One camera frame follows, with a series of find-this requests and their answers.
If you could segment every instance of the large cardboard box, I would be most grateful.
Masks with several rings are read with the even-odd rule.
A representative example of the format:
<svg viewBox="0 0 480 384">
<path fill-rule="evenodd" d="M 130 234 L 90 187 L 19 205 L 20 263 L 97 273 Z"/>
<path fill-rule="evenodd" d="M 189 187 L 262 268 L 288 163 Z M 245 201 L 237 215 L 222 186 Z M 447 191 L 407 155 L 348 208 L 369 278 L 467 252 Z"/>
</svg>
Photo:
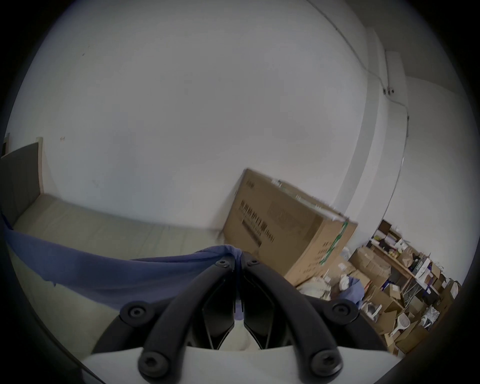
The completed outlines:
<svg viewBox="0 0 480 384">
<path fill-rule="evenodd" d="M 223 232 L 296 286 L 328 268 L 356 227 L 298 188 L 246 169 Z"/>
<path fill-rule="evenodd" d="M 425 328 L 414 322 L 397 338 L 395 345 L 403 353 L 409 353 L 428 335 L 429 333 Z"/>
<path fill-rule="evenodd" d="M 358 248 L 349 261 L 377 287 L 387 281 L 392 270 L 389 263 L 366 247 Z"/>
</svg>

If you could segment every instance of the electrical wire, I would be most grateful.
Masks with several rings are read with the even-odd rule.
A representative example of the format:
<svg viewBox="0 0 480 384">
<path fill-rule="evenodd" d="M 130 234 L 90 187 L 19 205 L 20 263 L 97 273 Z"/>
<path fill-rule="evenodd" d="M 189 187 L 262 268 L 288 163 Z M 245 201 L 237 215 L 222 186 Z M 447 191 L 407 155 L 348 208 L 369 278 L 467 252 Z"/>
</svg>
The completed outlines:
<svg viewBox="0 0 480 384">
<path fill-rule="evenodd" d="M 326 19 L 331 25 L 333 28 L 335 28 L 335 30 L 338 32 L 338 34 L 340 36 L 342 36 L 342 39 L 345 41 L 345 43 L 348 45 L 348 47 L 350 48 L 350 50 L 352 51 L 353 55 L 355 56 L 355 58 L 357 59 L 357 61 L 359 62 L 360 66 L 369 74 L 371 74 L 372 76 L 374 76 L 375 78 L 377 78 L 380 82 L 380 85 L 382 86 L 382 89 L 384 90 L 384 96 L 389 100 L 391 101 L 392 103 L 395 103 L 395 104 L 399 104 L 401 105 L 403 108 L 405 108 L 405 110 L 407 111 L 407 137 L 408 137 L 408 119 L 409 119 L 409 113 L 408 113 L 408 107 L 403 104 L 403 103 L 400 103 L 399 101 L 396 101 L 396 100 L 393 100 L 392 98 L 390 98 L 387 94 L 387 87 L 385 87 L 384 83 L 383 83 L 383 80 L 382 78 L 377 75 L 376 73 L 370 71 L 367 66 L 363 63 L 363 61 L 361 60 L 360 56 L 358 55 L 357 51 L 354 49 L 354 47 L 350 44 L 350 42 L 348 41 L 348 39 L 345 37 L 345 35 L 343 34 L 343 32 L 337 27 L 337 25 L 332 21 L 332 19 L 330 19 L 328 17 L 328 15 L 323 12 L 316 4 L 314 4 L 311 0 L 305 0 L 307 3 L 309 3 L 312 7 L 314 7 L 317 12 L 319 14 L 321 14 L 324 19 Z"/>
<path fill-rule="evenodd" d="M 400 106 L 402 106 L 403 108 L 405 108 L 405 111 L 407 112 L 407 135 L 406 135 L 406 138 L 405 138 L 405 144 L 403 146 L 403 154 L 402 154 L 402 162 L 400 163 L 400 168 L 398 169 L 398 175 L 396 177 L 396 180 L 395 180 L 395 185 L 394 185 L 394 188 L 393 188 L 393 191 L 392 191 L 392 195 L 390 196 L 390 199 L 388 200 L 388 204 L 387 204 L 387 207 L 385 209 L 385 212 L 383 214 L 382 217 L 385 217 L 385 214 L 387 213 L 387 209 L 388 207 L 390 206 L 390 203 L 392 201 L 392 198 L 393 198 L 393 193 L 395 192 L 395 189 L 396 189 L 396 185 L 398 184 L 398 180 L 400 179 L 400 172 L 402 171 L 402 167 L 403 167 L 403 162 L 405 160 L 405 149 L 407 147 L 407 138 L 408 138 L 408 122 L 410 120 L 410 114 L 408 113 L 408 107 L 403 104 L 403 103 L 400 103 L 399 101 L 396 101 L 396 100 L 393 100 L 391 99 L 388 95 L 390 94 L 390 91 L 389 91 L 389 87 L 390 85 L 388 84 L 388 88 L 385 87 L 383 81 L 382 81 L 382 78 L 377 75 L 376 73 L 370 71 L 367 66 L 363 63 L 363 61 L 361 60 L 360 56 L 358 55 L 357 51 L 354 49 L 354 47 L 350 44 L 350 42 L 348 41 L 348 39 L 345 37 L 345 35 L 342 33 L 342 31 L 337 27 L 337 25 L 332 21 L 332 19 L 330 19 L 327 14 L 325 12 L 323 12 L 320 8 L 317 7 L 316 4 L 314 4 L 311 0 L 305 0 L 307 3 L 309 3 L 312 7 L 314 7 L 317 12 L 322 15 L 331 25 L 333 28 L 335 28 L 335 30 L 338 32 L 338 34 L 340 36 L 342 36 L 342 39 L 345 41 L 345 43 L 348 45 L 348 47 L 350 48 L 350 50 L 352 51 L 353 55 L 356 57 L 357 61 L 359 62 L 360 64 L 360 67 L 362 67 L 367 73 L 371 74 L 372 76 L 374 76 L 375 78 L 377 78 L 380 82 L 380 85 L 382 86 L 382 89 L 384 91 L 384 96 L 387 98 L 387 100 L 391 101 L 392 103 L 395 103 L 395 104 L 398 104 Z M 387 64 L 387 81 L 388 81 L 388 64 Z"/>
</svg>

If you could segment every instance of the cardboard box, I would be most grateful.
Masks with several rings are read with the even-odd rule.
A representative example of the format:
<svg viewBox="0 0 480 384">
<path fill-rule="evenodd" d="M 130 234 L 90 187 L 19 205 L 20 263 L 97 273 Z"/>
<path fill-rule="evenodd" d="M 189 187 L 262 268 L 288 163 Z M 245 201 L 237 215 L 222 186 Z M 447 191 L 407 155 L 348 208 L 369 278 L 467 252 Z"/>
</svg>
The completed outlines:
<svg viewBox="0 0 480 384">
<path fill-rule="evenodd" d="M 445 279 L 445 276 L 443 274 L 440 274 L 440 277 L 433 283 L 433 287 L 437 290 L 438 293 L 442 293 L 442 291 L 444 290 L 442 284 Z"/>
<path fill-rule="evenodd" d="M 298 188 L 246 169 L 223 233 L 296 286 L 326 271 L 356 227 Z"/>
<path fill-rule="evenodd" d="M 407 312 L 412 313 L 414 316 L 422 316 L 428 305 L 420 300 L 417 296 L 412 297 L 407 307 Z"/>
<path fill-rule="evenodd" d="M 402 295 L 400 294 L 400 287 L 398 285 L 388 284 L 384 292 L 393 299 L 402 300 Z"/>
<path fill-rule="evenodd" d="M 329 264 L 327 270 L 322 270 L 319 274 L 320 277 L 323 277 L 325 281 L 334 286 L 339 282 L 342 275 L 350 275 L 352 272 L 355 272 L 357 269 L 348 261 L 345 261 L 343 257 L 339 254 L 333 258 L 331 264 Z"/>
<path fill-rule="evenodd" d="M 421 275 L 423 275 L 423 273 L 425 272 L 425 270 L 428 268 L 429 265 L 430 265 L 430 259 L 426 255 L 423 255 L 418 261 L 415 268 L 413 269 L 412 274 L 416 278 L 419 278 Z"/>
<path fill-rule="evenodd" d="M 381 335 L 390 334 L 395 328 L 397 311 L 383 312 L 378 316 L 377 325 L 381 328 Z"/>
<path fill-rule="evenodd" d="M 382 309 L 379 312 L 380 314 L 392 311 L 396 311 L 398 314 L 400 314 L 404 310 L 403 306 L 398 301 L 391 298 L 380 288 L 372 284 L 370 284 L 370 287 L 363 301 L 370 301 L 375 305 L 381 304 Z"/>
<path fill-rule="evenodd" d="M 434 262 L 432 262 L 432 273 L 437 279 L 440 278 L 440 274 L 442 273 L 440 268 L 437 267 L 437 265 Z"/>
<path fill-rule="evenodd" d="M 415 348 L 423 339 L 425 339 L 429 333 L 428 331 L 423 328 L 421 325 L 414 323 L 415 325 L 412 327 L 410 325 L 409 332 L 404 336 L 409 328 L 407 328 L 395 341 L 395 345 L 401 350 L 403 353 L 409 353 L 413 348 Z"/>
<path fill-rule="evenodd" d="M 392 340 L 393 340 L 393 341 L 396 341 L 396 340 L 398 339 L 398 337 L 401 335 L 401 333 L 402 333 L 402 332 L 401 332 L 400 330 L 396 331 L 396 332 L 392 335 Z"/>
<path fill-rule="evenodd" d="M 381 287 L 390 277 L 390 264 L 369 248 L 358 248 L 349 261 L 377 287 Z"/>
<path fill-rule="evenodd" d="M 365 276 L 362 272 L 360 272 L 358 269 L 356 269 L 354 272 L 352 272 L 350 274 L 350 276 L 360 280 L 360 283 L 361 283 L 364 290 L 371 283 L 371 280 L 367 276 Z"/>
</svg>

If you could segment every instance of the green label on box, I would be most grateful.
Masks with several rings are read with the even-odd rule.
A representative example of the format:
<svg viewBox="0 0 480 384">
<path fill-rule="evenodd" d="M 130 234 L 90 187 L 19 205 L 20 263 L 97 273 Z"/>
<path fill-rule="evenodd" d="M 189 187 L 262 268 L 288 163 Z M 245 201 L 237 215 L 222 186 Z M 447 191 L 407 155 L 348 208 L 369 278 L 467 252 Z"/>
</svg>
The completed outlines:
<svg viewBox="0 0 480 384">
<path fill-rule="evenodd" d="M 330 246 L 330 248 L 328 249 L 327 253 L 325 254 L 325 256 L 319 261 L 319 264 L 320 265 L 323 265 L 325 264 L 325 262 L 328 260 L 328 258 L 330 257 L 330 254 L 333 252 L 333 250 L 335 249 L 337 243 L 340 241 L 340 239 L 342 238 L 342 235 L 344 234 L 345 230 L 347 229 L 347 226 L 348 226 L 348 221 L 345 221 L 342 225 L 342 229 L 340 230 L 338 236 L 335 238 L 335 241 L 332 243 L 332 245 Z"/>
</svg>

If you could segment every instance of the blue cloth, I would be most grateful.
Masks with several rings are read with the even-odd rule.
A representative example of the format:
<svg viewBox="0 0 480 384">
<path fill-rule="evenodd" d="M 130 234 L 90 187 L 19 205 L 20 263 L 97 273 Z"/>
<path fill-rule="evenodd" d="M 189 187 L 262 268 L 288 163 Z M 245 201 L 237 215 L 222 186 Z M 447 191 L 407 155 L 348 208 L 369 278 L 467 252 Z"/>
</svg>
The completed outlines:
<svg viewBox="0 0 480 384">
<path fill-rule="evenodd" d="M 340 292 L 338 298 L 350 300 L 354 302 L 360 309 L 363 296 L 365 295 L 363 285 L 361 284 L 360 280 L 350 276 L 348 277 L 348 285 L 349 287 L 346 290 Z"/>
<path fill-rule="evenodd" d="M 172 298 L 209 266 L 226 255 L 240 271 L 241 250 L 210 247 L 190 255 L 118 260 L 64 247 L 4 227 L 15 254 L 44 280 L 119 310 L 130 301 Z"/>
</svg>

